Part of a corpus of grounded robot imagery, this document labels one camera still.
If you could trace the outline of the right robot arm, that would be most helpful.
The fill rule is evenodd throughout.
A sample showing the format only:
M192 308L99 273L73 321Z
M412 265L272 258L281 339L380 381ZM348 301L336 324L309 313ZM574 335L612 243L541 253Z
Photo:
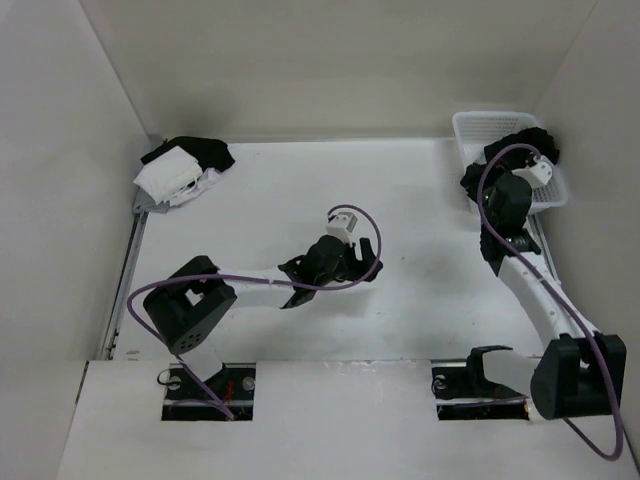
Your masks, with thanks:
M611 414L621 400L626 346L619 336L574 319L576 308L525 226L531 186L511 173L481 186L479 169L460 184L483 207L483 259L516 297L544 348L537 361L507 346L473 348L463 373L466 388L478 396L500 388L526 395L547 420Z

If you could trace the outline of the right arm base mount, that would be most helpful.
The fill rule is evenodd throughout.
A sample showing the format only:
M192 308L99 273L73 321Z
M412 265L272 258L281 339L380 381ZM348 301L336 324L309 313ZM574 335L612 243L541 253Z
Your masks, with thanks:
M527 398L503 385L477 383L461 361L431 365L440 421L529 420Z

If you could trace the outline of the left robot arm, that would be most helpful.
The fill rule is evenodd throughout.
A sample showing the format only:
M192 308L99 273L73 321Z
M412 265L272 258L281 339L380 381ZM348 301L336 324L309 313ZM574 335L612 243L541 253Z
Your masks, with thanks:
M305 254L257 272L259 283L190 279L154 288L143 308L170 353L192 371L192 389L202 398L214 398L223 390L226 365L210 336L223 317L234 309L294 309L310 302L319 287L373 281L383 263L369 239L362 238L359 244L357 256L354 244L323 235Z

